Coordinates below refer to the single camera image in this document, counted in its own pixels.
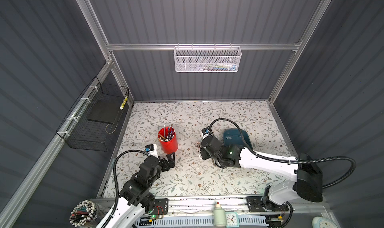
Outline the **pink eraser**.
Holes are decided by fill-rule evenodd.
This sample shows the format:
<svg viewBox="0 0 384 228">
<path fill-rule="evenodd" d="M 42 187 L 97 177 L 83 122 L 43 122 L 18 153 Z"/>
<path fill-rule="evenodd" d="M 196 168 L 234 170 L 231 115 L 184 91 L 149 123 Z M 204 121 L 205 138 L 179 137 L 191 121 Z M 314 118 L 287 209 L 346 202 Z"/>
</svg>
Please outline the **pink eraser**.
<svg viewBox="0 0 384 228">
<path fill-rule="evenodd" d="M 202 159 L 200 142 L 197 142 L 197 154 L 198 154 L 199 158 Z"/>
</svg>

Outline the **teal plastic tray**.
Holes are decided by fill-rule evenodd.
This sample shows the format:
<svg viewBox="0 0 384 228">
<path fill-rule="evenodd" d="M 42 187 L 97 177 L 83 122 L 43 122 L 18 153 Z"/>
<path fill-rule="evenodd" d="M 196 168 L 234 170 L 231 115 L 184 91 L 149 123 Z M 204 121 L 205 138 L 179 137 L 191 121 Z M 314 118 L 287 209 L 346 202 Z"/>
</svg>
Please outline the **teal plastic tray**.
<svg viewBox="0 0 384 228">
<path fill-rule="evenodd" d="M 242 130 L 242 134 L 243 134 L 244 139 L 245 139 L 246 143 L 248 144 L 248 146 L 252 148 L 252 143 L 251 143 L 251 140 L 249 138 L 248 133 L 245 130 Z M 224 145 L 227 147 L 230 145 L 245 146 L 245 144 L 241 138 L 240 132 L 236 128 L 227 129 L 223 132 L 223 142 L 224 142 Z"/>
</svg>

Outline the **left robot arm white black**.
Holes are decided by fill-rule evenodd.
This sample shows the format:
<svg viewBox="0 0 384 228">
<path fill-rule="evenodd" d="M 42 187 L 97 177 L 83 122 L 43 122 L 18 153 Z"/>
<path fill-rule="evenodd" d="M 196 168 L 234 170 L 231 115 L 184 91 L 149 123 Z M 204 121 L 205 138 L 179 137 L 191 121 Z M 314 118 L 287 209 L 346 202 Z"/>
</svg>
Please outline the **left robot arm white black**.
<svg viewBox="0 0 384 228">
<path fill-rule="evenodd" d="M 140 153 L 147 155 L 135 173 L 119 189 L 117 177 L 117 162 L 125 154 Z M 139 150 L 129 150 L 117 156 L 113 166 L 113 176 L 116 190 L 115 202 L 112 208 L 97 225 L 98 228 L 136 228 L 136 222 L 145 214 L 150 214 L 155 208 L 155 196 L 150 193 L 151 186 L 162 172 L 174 168 L 175 153 L 158 158 Z"/>
</svg>

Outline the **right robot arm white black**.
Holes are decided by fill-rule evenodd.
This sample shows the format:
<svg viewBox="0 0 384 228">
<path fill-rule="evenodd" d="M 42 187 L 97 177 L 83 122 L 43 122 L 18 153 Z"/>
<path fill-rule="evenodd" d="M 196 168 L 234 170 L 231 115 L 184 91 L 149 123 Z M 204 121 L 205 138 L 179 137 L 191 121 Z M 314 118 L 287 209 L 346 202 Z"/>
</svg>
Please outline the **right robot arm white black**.
<svg viewBox="0 0 384 228">
<path fill-rule="evenodd" d="M 298 198 L 314 203 L 323 201 L 323 173 L 314 163 L 297 164 L 294 157 L 252 153 L 241 145 L 225 146 L 214 136 L 203 138 L 200 153 L 203 160 L 213 159 L 222 169 L 256 169 L 285 178 L 286 181 L 278 185 L 266 186 L 262 199 L 265 205 L 282 205 Z"/>
</svg>

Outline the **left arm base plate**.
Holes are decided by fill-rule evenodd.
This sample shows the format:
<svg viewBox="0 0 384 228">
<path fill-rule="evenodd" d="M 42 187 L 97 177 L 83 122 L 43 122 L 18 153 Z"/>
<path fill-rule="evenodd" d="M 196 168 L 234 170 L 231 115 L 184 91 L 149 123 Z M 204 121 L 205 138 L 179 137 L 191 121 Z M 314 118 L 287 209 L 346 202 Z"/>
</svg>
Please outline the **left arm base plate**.
<svg viewBox="0 0 384 228">
<path fill-rule="evenodd" d="M 169 208 L 169 199 L 155 199 L 155 203 L 145 215 L 167 215 Z"/>
</svg>

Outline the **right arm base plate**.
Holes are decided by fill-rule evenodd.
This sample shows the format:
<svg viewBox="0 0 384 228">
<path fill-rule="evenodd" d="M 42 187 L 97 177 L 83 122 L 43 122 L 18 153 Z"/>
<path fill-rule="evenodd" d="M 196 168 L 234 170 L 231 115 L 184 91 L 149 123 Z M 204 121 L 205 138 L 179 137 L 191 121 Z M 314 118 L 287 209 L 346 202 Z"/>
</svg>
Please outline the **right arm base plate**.
<svg viewBox="0 0 384 228">
<path fill-rule="evenodd" d="M 246 203 L 250 212 L 287 212 L 289 207 L 287 204 L 276 205 L 275 203 L 263 202 L 263 196 L 247 196 Z"/>
</svg>

